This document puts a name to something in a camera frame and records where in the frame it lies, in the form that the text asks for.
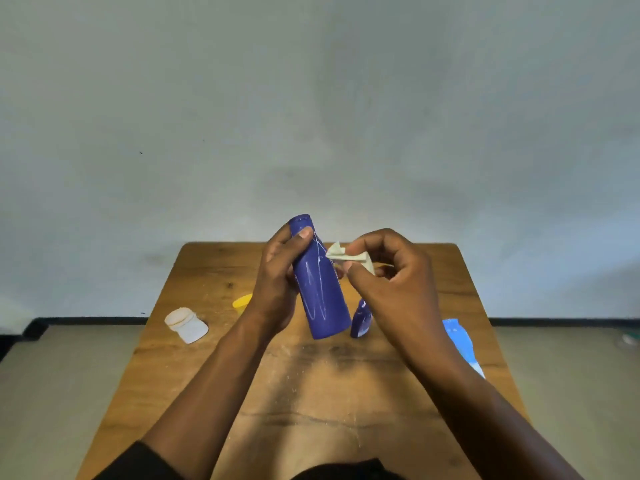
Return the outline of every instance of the left hand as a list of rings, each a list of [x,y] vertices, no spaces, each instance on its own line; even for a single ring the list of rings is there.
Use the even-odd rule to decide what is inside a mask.
[[[292,264],[307,249],[313,236],[311,227],[291,236],[289,224],[284,224],[262,252],[253,297],[243,316],[260,321],[269,338],[291,322],[298,295]]]

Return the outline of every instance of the small blue bottle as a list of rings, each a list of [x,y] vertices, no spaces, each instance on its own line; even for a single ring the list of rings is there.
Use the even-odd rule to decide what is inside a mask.
[[[333,263],[326,257],[324,244],[316,234],[311,217],[302,214],[289,221],[291,235],[307,226],[314,230],[314,239],[307,250],[293,262],[293,273],[300,288],[311,336],[319,340],[347,330],[351,327],[351,317],[338,275]]]

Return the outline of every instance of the wood grain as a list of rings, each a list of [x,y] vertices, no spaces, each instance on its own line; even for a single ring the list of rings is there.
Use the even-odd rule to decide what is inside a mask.
[[[458,318],[487,380],[523,415],[467,266],[454,244],[420,244],[433,261],[442,318]],[[181,250],[77,478],[91,479],[139,439],[193,377],[237,319],[231,303],[251,293],[263,244],[192,242]],[[342,280],[353,313],[359,296]],[[185,345],[164,325],[187,306],[209,333]],[[477,475],[420,384],[378,327],[313,340],[299,303],[270,344],[213,478],[290,479],[332,461],[379,457],[408,479]]]

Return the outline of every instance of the fingernail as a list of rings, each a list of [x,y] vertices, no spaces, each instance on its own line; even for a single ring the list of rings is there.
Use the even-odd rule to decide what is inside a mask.
[[[298,233],[298,235],[299,235],[300,237],[302,237],[302,239],[306,239],[306,238],[308,238],[308,237],[313,233],[313,231],[314,231],[314,230],[313,230],[313,229],[311,229],[311,227],[310,227],[310,226],[307,226],[307,227],[305,227],[304,229],[302,229],[302,230]]]

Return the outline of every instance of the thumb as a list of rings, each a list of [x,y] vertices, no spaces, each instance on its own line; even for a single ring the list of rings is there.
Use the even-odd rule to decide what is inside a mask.
[[[371,300],[375,296],[375,290],[380,285],[380,279],[367,271],[363,265],[356,261],[347,261],[344,264],[344,272],[347,274],[349,282],[365,301]]]
[[[314,230],[307,226],[299,233],[295,234],[280,248],[277,256],[273,259],[278,269],[286,271],[293,264],[295,258],[300,256],[305,249],[309,247],[309,243],[314,238]]]

